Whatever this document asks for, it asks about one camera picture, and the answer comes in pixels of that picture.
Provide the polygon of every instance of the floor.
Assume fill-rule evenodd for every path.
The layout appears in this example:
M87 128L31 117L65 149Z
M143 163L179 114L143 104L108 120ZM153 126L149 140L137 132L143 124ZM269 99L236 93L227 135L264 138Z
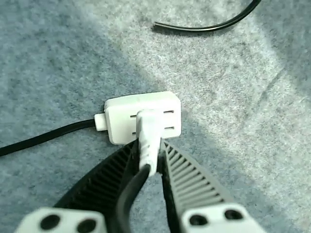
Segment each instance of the floor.
M250 0L3 0L0 146L92 118L105 100L171 90L191 154L272 233L311 232L309 0L263 0L238 25L163 34L152 22L222 22ZM0 158L0 225L51 206L118 147L81 130ZM133 232L169 232L160 176Z

